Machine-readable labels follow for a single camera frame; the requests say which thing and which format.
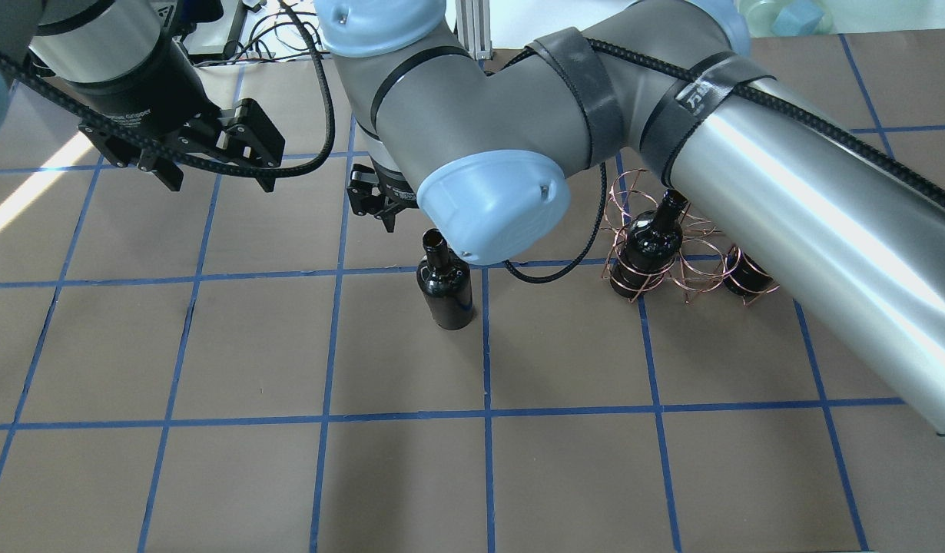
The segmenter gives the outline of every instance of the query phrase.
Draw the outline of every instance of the dark glass bottle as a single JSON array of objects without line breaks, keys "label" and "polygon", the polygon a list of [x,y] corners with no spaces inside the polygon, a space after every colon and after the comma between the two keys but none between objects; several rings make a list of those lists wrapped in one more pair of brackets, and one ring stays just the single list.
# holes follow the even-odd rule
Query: dark glass bottle
[{"label": "dark glass bottle", "polygon": [[[739,259],[738,265],[735,265],[736,259]],[[728,276],[722,280],[730,293],[740,295],[745,298],[756,297],[763,293],[774,282],[772,276],[768,276],[753,258],[747,256],[745,252],[739,252],[738,256],[732,251],[725,258],[725,262],[730,267],[735,265]]]},{"label": "dark glass bottle", "polygon": [[447,330],[469,325],[476,315],[469,264],[452,252],[437,228],[428,230],[421,242],[426,255],[417,266],[417,286],[428,302],[431,316]]},{"label": "dark glass bottle", "polygon": [[624,298],[633,298],[645,286],[653,284],[651,276],[663,269],[677,255],[684,240],[680,218],[688,200],[676,190],[668,190],[658,209],[644,211],[627,227],[626,242],[619,259],[612,267],[609,283]]}]

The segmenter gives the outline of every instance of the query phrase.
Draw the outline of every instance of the cable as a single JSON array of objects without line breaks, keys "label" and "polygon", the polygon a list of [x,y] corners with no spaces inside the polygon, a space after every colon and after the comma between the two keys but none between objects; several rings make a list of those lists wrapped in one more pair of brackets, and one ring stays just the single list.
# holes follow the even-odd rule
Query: cable
[{"label": "cable", "polygon": [[507,267],[509,273],[517,277],[518,280],[525,281],[525,283],[529,284],[553,283],[553,281],[561,279],[565,274],[571,273],[572,270],[585,259],[585,256],[589,255],[589,250],[591,250],[592,245],[595,244],[595,238],[599,235],[599,228],[602,226],[602,216],[605,214],[605,199],[609,194],[609,178],[605,174],[605,162],[599,164],[598,172],[599,176],[602,178],[602,198],[599,198],[598,201],[598,216],[595,218],[595,226],[592,227],[592,235],[589,235],[589,241],[585,243],[585,249],[582,250],[581,254],[575,257],[571,263],[568,263],[568,265],[564,266],[559,272],[549,274],[548,276],[530,276],[529,274],[521,273],[517,270],[517,267],[514,267],[514,263],[511,263],[508,259],[503,262],[503,266]]},{"label": "cable", "polygon": [[[293,19],[293,22],[297,22],[298,17],[297,15],[293,14],[291,7],[287,6],[284,1],[280,1],[280,4],[286,9],[286,13],[289,14],[289,17]],[[155,154],[157,157],[166,158],[166,160],[173,161],[176,164],[183,164],[187,165],[188,167],[194,167],[197,169],[202,169],[203,171],[210,171],[227,176],[244,178],[296,177],[305,175],[315,171],[319,167],[322,167],[323,162],[325,162],[325,160],[327,160],[329,157],[329,154],[332,153],[333,143],[336,140],[336,115],[333,108],[332,94],[330,94],[329,91],[329,83],[328,80],[326,80],[326,73],[322,67],[322,57],[318,50],[315,49],[315,44],[313,41],[311,41],[310,34],[308,34],[308,31],[304,27],[301,27],[301,25],[300,32],[303,34],[303,38],[305,38],[307,44],[310,45],[312,64],[315,69],[315,74],[319,78],[319,88],[322,91],[322,104],[326,115],[326,140],[322,146],[322,150],[319,151],[319,154],[316,155],[315,158],[305,162],[305,164],[296,165],[296,167],[238,167],[237,165],[220,164],[220,162],[205,160],[205,158],[202,157],[184,154],[181,153],[181,151],[173,150],[173,148],[166,146],[166,144],[160,143],[160,141],[156,141],[150,137],[144,137],[139,135],[139,133],[128,129],[128,127],[114,123],[110,118],[101,115],[97,111],[90,109],[86,105],[83,105],[81,102],[70,98],[69,95],[57,90],[55,87],[52,87],[52,85],[47,83],[47,81],[43,81],[33,71],[26,69],[26,67],[23,67],[19,63],[15,62],[15,60],[12,60],[3,54],[1,50],[0,70],[12,75],[13,78],[17,78],[17,80],[19,80],[21,83],[26,84],[28,87],[32,88],[33,91],[39,92],[43,98],[47,98],[52,102],[52,104],[56,104],[60,108],[64,108],[66,111],[69,111],[80,119],[87,121],[90,125],[97,127],[97,129],[108,132],[111,135],[118,137],[118,139],[127,141],[129,144],[132,144],[132,146],[141,148],[143,153]]]},{"label": "cable", "polygon": [[[589,44],[592,46],[592,50],[596,52],[608,54],[617,59],[645,67],[669,77],[677,78],[677,80],[680,81],[693,83],[698,77],[701,77],[700,73],[689,71],[683,67],[678,67],[672,63],[667,63],[640,52],[633,52],[633,50],[613,45],[610,42],[589,38]],[[529,48],[525,49],[510,60],[507,66],[504,66],[504,69],[524,61],[533,55],[535,55],[533,50]],[[919,173],[913,171],[913,169],[906,167],[906,165],[901,164],[899,161],[876,150],[876,148],[872,147],[870,144],[866,144],[865,141],[859,140],[858,137],[853,136],[852,133],[835,126],[831,122],[824,120],[806,109],[790,104],[790,102],[785,101],[783,98],[767,94],[767,92],[757,90],[757,88],[750,87],[750,85],[747,84],[737,84],[736,87],[733,88],[732,94],[736,94],[740,98],[745,98],[747,101],[752,101],[753,104],[761,105],[764,106],[764,108],[772,109],[782,115],[786,115],[807,128],[814,130],[814,132],[820,133],[832,141],[837,141],[842,147],[847,148],[849,151],[852,151],[853,154],[859,155],[859,157],[869,161],[870,164],[876,165],[876,167],[879,167],[882,171],[900,180],[900,182],[909,186],[919,194],[922,194],[925,198],[932,200],[937,206],[945,210],[944,189],[940,188],[940,186],[937,186],[929,179],[926,179],[924,176],[919,175]]]}]

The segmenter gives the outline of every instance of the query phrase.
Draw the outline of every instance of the transparent container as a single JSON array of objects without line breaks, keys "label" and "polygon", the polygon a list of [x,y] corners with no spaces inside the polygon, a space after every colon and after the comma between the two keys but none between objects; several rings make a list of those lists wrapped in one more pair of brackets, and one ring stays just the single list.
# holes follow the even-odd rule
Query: transparent container
[{"label": "transparent container", "polygon": [[[774,33],[774,22],[781,10],[792,3],[793,0],[736,0],[735,7],[739,13],[746,18],[746,24],[749,25],[749,34],[754,38],[763,38],[763,36],[777,36]],[[821,0],[813,0],[821,11],[824,11],[824,17],[820,24],[814,29],[814,35],[826,35],[834,27],[834,19],[831,17],[831,11]]]}]

